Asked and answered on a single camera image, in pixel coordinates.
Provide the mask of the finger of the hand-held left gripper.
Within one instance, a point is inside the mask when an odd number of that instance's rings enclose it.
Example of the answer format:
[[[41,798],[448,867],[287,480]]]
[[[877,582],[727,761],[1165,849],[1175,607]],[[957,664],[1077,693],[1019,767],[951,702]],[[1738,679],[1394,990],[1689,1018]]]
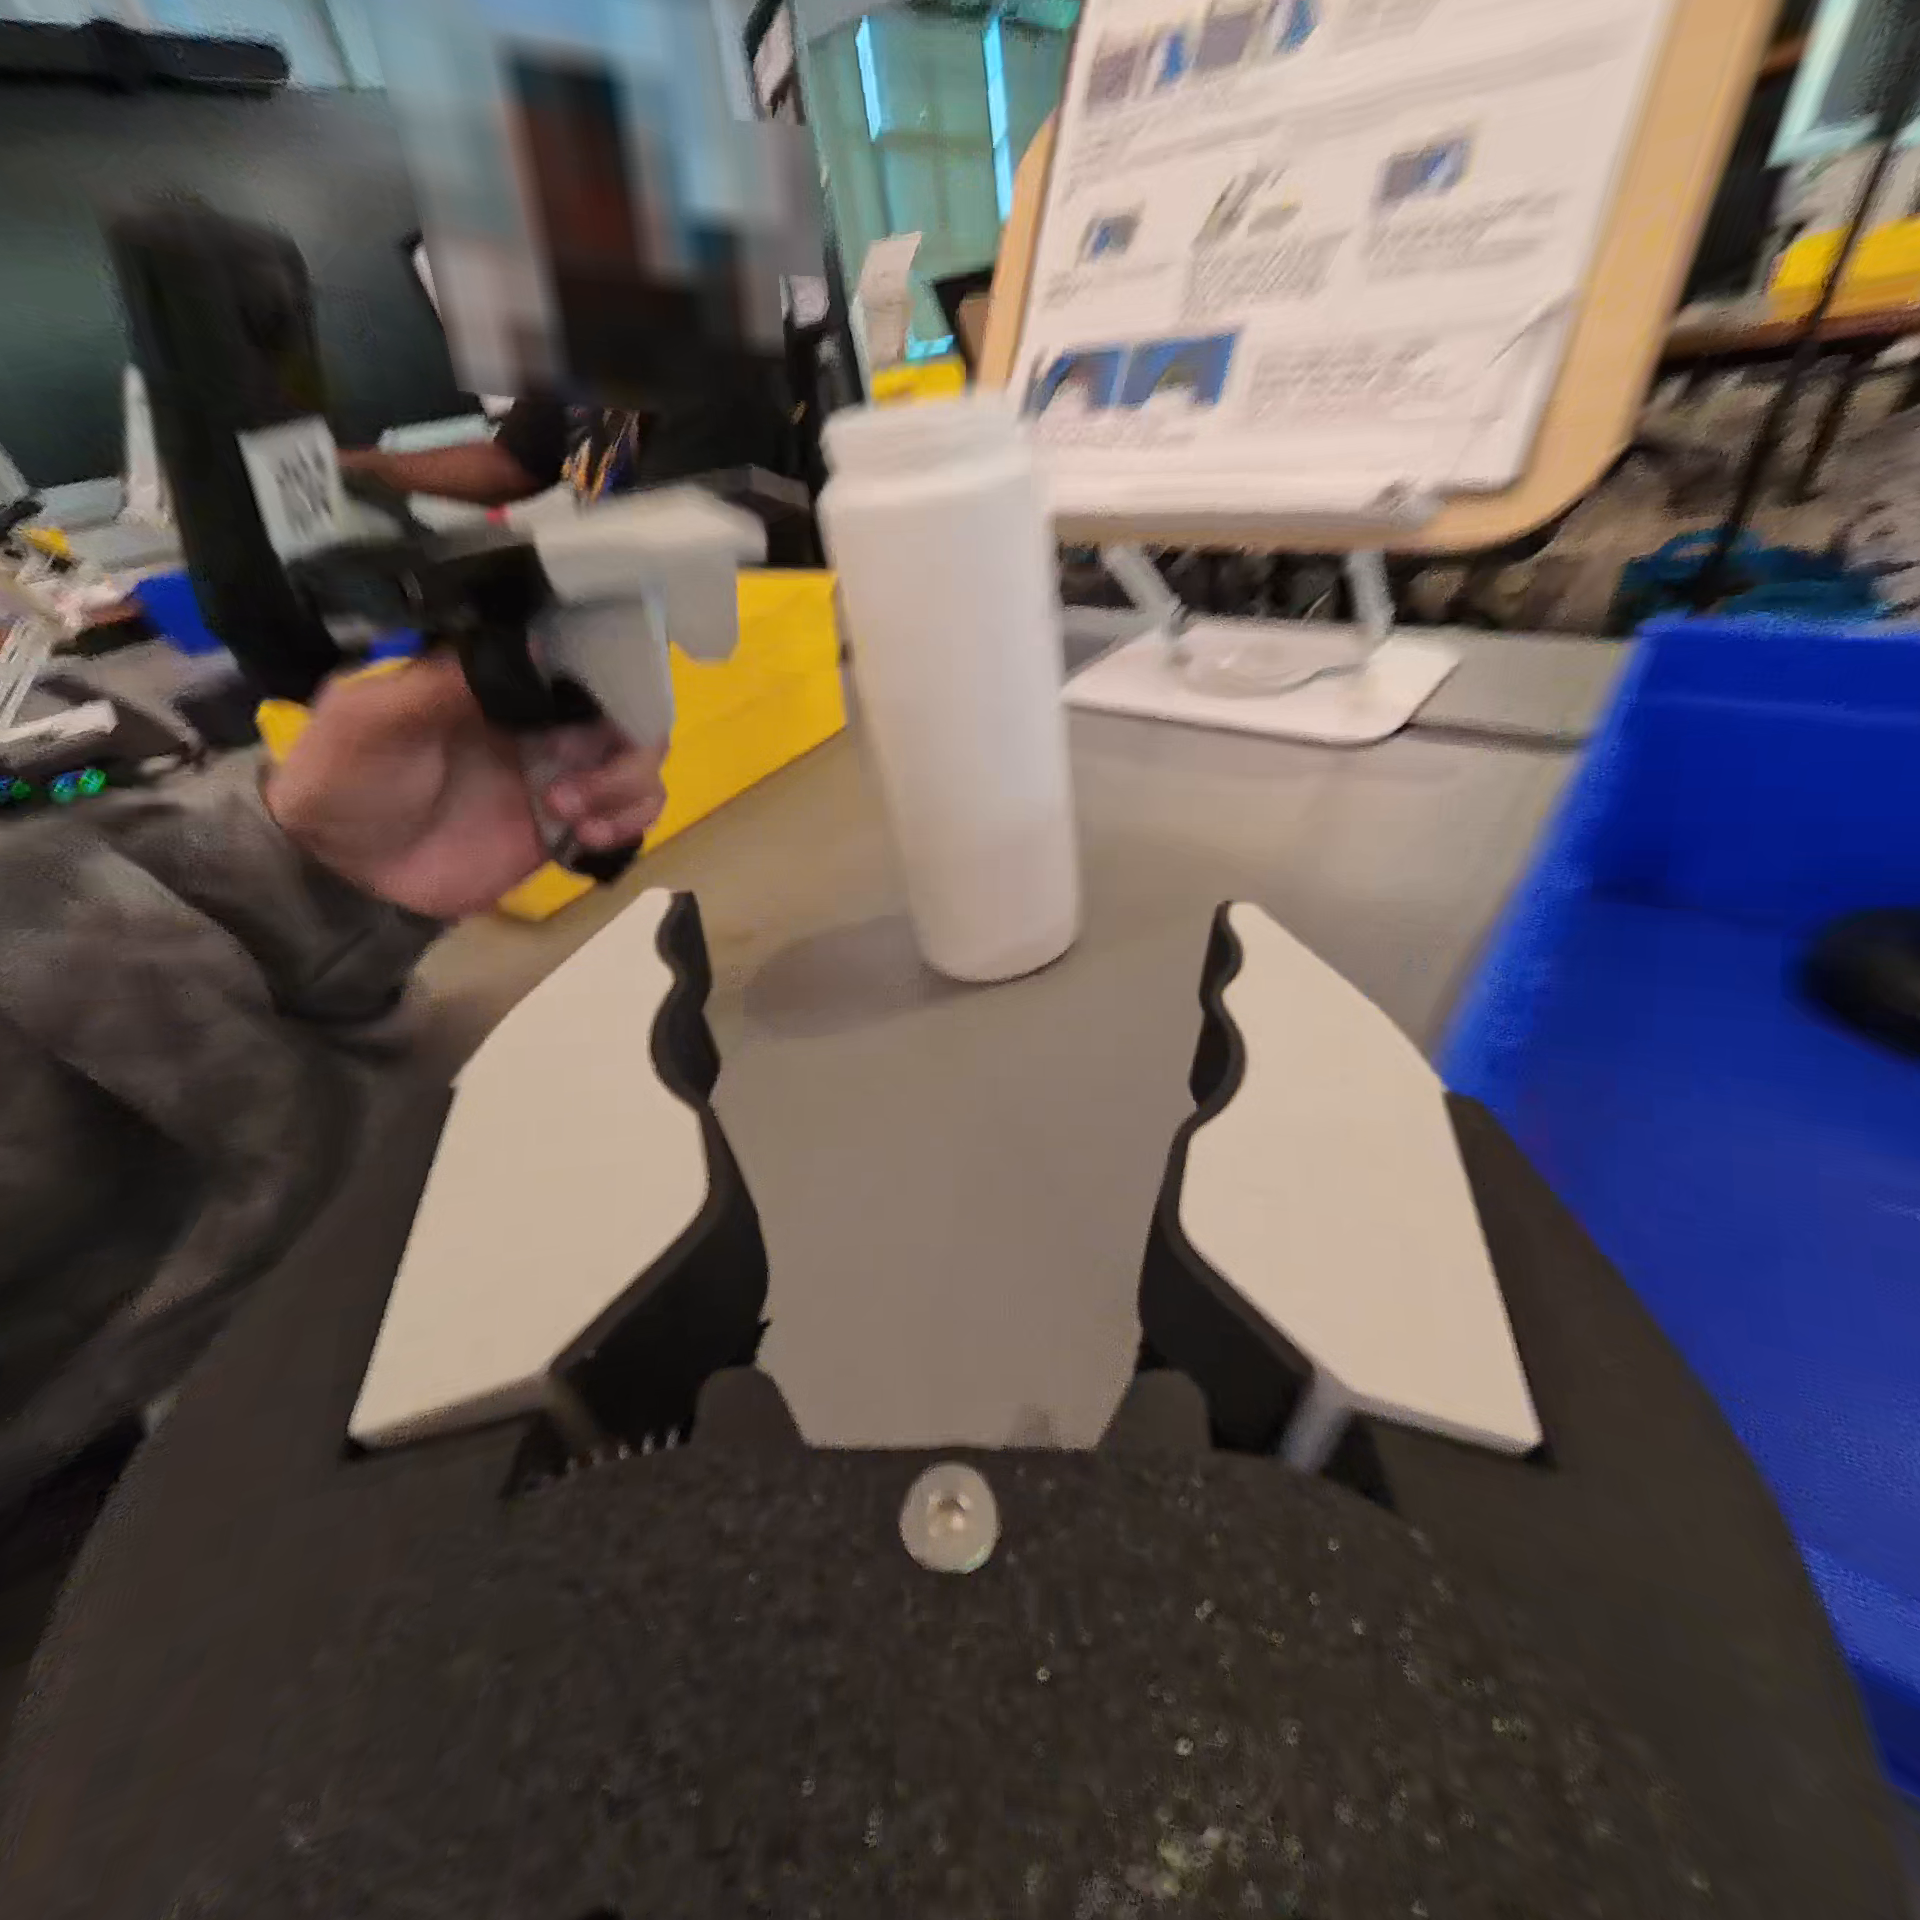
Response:
[[[645,614],[688,659],[737,649],[737,573],[766,563],[766,522],[703,488],[580,505],[544,491],[511,506],[566,614]]]

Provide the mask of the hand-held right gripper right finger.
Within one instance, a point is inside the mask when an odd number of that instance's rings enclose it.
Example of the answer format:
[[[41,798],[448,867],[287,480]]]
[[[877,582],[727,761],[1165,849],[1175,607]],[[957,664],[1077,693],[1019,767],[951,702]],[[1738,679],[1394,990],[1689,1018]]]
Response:
[[[1211,1451],[1331,1471],[1357,1423],[1526,1460],[1541,1414],[1439,1072],[1254,903],[1211,913],[1140,1263],[1144,1375]]]

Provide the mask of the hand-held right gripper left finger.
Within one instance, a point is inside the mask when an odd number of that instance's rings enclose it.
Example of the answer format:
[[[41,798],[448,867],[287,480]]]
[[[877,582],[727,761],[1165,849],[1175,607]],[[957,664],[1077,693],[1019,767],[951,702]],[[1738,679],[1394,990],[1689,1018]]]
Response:
[[[755,1367],[770,1259],[717,1112],[708,941],[645,889],[472,1051],[347,1418],[389,1454],[535,1423],[569,1454],[693,1434]]]

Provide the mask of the yellow plastic bin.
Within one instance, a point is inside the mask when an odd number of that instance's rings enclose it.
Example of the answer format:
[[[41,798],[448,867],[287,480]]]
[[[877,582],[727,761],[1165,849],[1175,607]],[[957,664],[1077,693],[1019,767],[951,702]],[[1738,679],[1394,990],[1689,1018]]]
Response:
[[[1805,233],[1777,258],[1765,283],[1771,323],[1800,323],[1817,306],[1842,258],[1842,239],[1846,229]],[[1918,212],[1875,225],[1854,239],[1825,315],[1853,318],[1894,306],[1918,306]]]
[[[662,767],[665,845],[850,727],[831,568],[737,575],[737,644],[723,664],[672,653],[677,727]]]

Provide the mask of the white plastic bottle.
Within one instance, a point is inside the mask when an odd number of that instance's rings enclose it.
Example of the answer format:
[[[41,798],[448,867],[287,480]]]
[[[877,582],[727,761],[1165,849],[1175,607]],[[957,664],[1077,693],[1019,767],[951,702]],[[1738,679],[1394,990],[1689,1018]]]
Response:
[[[999,398],[824,422],[818,519],[925,967],[1042,972],[1079,937],[1057,542]]]

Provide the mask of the blue plastic bin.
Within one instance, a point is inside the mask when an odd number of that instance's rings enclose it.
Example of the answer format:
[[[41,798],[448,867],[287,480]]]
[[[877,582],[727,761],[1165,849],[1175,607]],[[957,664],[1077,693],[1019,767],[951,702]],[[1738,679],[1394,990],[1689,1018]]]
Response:
[[[133,607],[153,633],[186,659],[207,659],[226,653],[213,633],[198,589],[186,568],[153,573],[129,589]]]
[[[1717,1394],[1918,1799],[1918,1059],[1800,990],[1833,919],[1894,907],[1918,907],[1918,628],[1652,623],[1444,1078]]]

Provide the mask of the black bottle lid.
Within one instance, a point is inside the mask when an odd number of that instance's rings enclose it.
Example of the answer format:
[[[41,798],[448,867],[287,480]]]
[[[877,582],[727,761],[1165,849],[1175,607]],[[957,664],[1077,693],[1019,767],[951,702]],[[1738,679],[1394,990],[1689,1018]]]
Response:
[[[1854,910],[1817,928],[1800,985],[1846,1030],[1918,1057],[1918,907]]]

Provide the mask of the person's left hand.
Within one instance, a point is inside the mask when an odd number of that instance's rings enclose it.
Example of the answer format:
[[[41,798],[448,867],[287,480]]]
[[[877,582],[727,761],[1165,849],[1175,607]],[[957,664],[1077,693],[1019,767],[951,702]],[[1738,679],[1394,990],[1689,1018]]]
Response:
[[[654,826],[665,739],[614,725],[509,736],[463,664],[336,679],[261,778],[270,820],[367,897],[433,919],[491,910],[556,852],[630,852]]]

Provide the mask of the black monitor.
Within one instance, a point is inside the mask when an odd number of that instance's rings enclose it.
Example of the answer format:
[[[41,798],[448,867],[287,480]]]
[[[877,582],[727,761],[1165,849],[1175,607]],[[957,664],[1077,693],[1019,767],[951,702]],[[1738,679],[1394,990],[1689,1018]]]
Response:
[[[129,336],[102,216],[158,201],[301,248],[342,445],[470,408],[400,251],[422,216],[381,94],[3,82],[3,451],[27,480],[121,469]]]

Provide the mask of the white paper sign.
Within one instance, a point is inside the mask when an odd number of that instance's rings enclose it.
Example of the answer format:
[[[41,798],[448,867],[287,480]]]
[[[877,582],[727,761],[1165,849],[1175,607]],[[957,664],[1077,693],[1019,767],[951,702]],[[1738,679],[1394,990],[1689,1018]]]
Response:
[[[857,332],[865,351],[865,371],[877,374],[910,355],[910,328],[915,306],[912,264],[922,255],[925,233],[882,234],[869,248],[857,277]]]

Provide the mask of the blue bag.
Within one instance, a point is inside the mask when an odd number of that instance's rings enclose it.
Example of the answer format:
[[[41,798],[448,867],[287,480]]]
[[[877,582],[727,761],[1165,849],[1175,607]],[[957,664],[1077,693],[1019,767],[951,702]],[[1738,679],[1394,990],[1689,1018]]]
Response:
[[[1640,633],[1655,618],[1791,618],[1791,623],[1878,623],[1887,604],[1875,575],[1833,548],[1767,546],[1738,539],[1717,596],[1700,599],[1698,575],[1717,553],[1712,530],[1692,530],[1634,558],[1605,607],[1605,636]]]

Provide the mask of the printed instruction sheet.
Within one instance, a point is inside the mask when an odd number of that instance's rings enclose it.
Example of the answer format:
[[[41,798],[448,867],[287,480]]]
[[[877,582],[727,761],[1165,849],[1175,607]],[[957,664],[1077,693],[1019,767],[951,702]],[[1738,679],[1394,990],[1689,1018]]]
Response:
[[[1014,395],[1062,519],[1519,480],[1671,4],[1084,4]]]

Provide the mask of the wooden instruction board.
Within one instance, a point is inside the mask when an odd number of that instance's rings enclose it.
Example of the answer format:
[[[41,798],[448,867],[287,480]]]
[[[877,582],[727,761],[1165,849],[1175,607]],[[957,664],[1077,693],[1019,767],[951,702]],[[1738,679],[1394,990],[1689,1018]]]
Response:
[[[1451,496],[1433,519],[1394,534],[1389,558],[1451,558],[1536,530],[1573,506],[1602,479],[1605,461],[1625,451],[1777,10],[1777,4],[1671,4],[1640,129],[1622,156],[1616,195],[1577,294],[1569,351],[1519,480],[1495,491]],[[1014,174],[1014,207],[995,258],[981,355],[981,387],[999,392],[1014,408],[1011,374],[1048,195],[1057,111]],[[1300,519],[1053,519],[1062,534],[1092,525],[1096,534],[1113,530],[1125,542],[1140,539],[1156,546],[1305,553],[1302,546],[1273,546]]]

